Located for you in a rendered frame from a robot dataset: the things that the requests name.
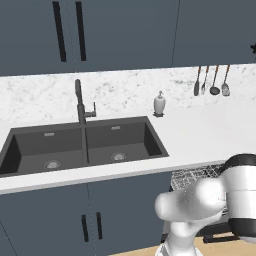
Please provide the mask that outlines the blue-grey base cupboard door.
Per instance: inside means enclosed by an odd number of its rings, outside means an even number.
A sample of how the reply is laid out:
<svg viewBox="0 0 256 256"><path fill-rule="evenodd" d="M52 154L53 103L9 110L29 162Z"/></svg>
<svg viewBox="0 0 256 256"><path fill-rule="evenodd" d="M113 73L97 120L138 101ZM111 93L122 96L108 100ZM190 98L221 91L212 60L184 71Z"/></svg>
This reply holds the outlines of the blue-grey base cupboard door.
<svg viewBox="0 0 256 256"><path fill-rule="evenodd" d="M155 200L168 192L170 172L93 182L88 185L96 256L156 246L164 222ZM96 212L101 213L103 239L98 239Z"/></svg>
<svg viewBox="0 0 256 256"><path fill-rule="evenodd" d="M85 185L0 195L0 221L17 256L95 256Z"/></svg>

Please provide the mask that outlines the dark dishwasher door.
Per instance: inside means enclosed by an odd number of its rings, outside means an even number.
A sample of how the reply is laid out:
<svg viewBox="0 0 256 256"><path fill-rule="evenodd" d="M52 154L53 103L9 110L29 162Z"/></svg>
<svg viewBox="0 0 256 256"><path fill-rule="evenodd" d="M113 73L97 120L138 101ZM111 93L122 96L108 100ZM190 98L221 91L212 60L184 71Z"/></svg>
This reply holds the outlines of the dark dishwasher door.
<svg viewBox="0 0 256 256"><path fill-rule="evenodd" d="M239 240L239 237L231 232L227 222L209 225L200 231L204 243L230 242Z"/></svg>

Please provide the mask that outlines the dark double sink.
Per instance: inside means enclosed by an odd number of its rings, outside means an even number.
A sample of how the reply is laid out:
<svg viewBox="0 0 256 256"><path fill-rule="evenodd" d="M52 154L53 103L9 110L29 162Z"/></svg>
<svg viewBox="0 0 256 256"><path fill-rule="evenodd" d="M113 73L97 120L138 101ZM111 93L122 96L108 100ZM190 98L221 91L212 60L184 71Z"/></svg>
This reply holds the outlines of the dark double sink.
<svg viewBox="0 0 256 256"><path fill-rule="evenodd" d="M0 177L162 158L146 116L12 128L0 151Z"/></svg>

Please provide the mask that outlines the white soap dispenser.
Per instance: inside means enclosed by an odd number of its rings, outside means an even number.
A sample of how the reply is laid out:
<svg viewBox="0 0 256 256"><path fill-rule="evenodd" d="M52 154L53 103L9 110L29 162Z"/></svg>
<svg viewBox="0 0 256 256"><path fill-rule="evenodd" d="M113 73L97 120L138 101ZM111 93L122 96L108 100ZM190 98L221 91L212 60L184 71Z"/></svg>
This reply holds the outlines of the white soap dispenser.
<svg viewBox="0 0 256 256"><path fill-rule="evenodd" d="M159 91L159 95L154 99L154 114L158 117L162 117L165 105L166 100L163 96L163 92Z"/></svg>

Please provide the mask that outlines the dark grey sink tap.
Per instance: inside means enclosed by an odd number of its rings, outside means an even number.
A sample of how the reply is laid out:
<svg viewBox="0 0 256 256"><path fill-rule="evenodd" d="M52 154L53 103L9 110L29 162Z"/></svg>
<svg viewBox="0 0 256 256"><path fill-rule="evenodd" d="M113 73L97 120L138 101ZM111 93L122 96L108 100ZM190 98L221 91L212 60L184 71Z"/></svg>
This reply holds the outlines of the dark grey sink tap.
<svg viewBox="0 0 256 256"><path fill-rule="evenodd" d="M77 104L78 120L81 125L85 125L87 118L96 116L96 110L93 110L91 112L85 111L85 106L83 104L83 98L82 98L81 81L79 79L75 80L75 94L78 101L78 104Z"/></svg>

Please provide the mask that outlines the dark hanging spatula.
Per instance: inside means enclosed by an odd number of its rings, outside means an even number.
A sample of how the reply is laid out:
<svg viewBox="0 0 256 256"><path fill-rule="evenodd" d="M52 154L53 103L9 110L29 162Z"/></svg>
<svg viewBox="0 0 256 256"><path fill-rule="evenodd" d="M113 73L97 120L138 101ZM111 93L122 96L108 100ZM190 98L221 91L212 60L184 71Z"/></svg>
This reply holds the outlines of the dark hanging spatula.
<svg viewBox="0 0 256 256"><path fill-rule="evenodd" d="M197 79L194 85L194 96L198 96L199 95L199 77L200 77L200 73L201 73L201 66L198 67L198 73L197 73Z"/></svg>

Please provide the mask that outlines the grey hanging fork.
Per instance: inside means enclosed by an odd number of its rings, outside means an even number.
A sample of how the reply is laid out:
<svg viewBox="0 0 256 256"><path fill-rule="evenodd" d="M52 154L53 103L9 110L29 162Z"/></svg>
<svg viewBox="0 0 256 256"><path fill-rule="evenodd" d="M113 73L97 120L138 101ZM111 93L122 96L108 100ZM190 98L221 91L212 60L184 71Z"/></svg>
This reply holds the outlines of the grey hanging fork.
<svg viewBox="0 0 256 256"><path fill-rule="evenodd" d="M207 80L208 72L209 72L209 65L206 67L204 82L203 82L203 84L202 84L202 86L201 86L201 94L202 94L202 95L205 93L206 80Z"/></svg>

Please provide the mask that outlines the dark hanging ladle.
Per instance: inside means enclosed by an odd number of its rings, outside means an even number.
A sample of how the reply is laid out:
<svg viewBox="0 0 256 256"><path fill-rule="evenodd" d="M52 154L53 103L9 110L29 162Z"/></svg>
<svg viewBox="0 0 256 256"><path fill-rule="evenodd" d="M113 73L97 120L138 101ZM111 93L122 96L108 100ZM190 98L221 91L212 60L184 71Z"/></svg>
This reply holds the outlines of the dark hanging ladle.
<svg viewBox="0 0 256 256"><path fill-rule="evenodd" d="M216 66L215 74L214 74L215 78L217 77L218 69L219 69L219 66ZM210 87L210 93L212 95L218 95L220 93L220 89L216 87L215 84L212 84L212 86Z"/></svg>

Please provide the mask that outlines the grey hanging slotted turner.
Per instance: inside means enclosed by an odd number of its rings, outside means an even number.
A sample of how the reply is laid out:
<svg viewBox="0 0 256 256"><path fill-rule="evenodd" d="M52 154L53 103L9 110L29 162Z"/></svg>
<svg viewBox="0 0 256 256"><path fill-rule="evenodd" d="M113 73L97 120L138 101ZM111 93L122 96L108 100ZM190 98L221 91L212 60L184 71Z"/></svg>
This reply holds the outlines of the grey hanging slotted turner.
<svg viewBox="0 0 256 256"><path fill-rule="evenodd" d="M225 73L226 77L228 76L229 69L230 69L230 66L227 66L226 73ZM223 82L223 84L221 86L221 91L222 91L222 95L227 97L230 95L230 90L229 90L228 84L225 81Z"/></svg>

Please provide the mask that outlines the wide blue-grey wall cupboard door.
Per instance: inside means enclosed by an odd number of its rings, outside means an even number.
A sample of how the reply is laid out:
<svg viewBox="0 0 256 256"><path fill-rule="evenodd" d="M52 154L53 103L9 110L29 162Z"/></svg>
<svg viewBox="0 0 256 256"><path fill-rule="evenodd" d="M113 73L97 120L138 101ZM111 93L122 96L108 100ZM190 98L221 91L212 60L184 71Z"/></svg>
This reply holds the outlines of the wide blue-grey wall cupboard door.
<svg viewBox="0 0 256 256"><path fill-rule="evenodd" d="M81 61L76 1L82 2ZM179 0L67 0L77 72L169 68Z"/></svg>

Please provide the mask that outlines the narrow blue-grey wall cupboard door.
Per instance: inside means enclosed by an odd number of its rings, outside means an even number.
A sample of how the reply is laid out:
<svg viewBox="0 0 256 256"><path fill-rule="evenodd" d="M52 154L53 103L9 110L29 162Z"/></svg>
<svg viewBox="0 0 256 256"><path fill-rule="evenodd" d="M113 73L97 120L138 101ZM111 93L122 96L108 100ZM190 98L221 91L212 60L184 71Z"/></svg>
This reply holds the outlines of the narrow blue-grey wall cupboard door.
<svg viewBox="0 0 256 256"><path fill-rule="evenodd" d="M61 62L52 1L60 4L66 62ZM74 71L67 0L0 0L0 76Z"/></svg>

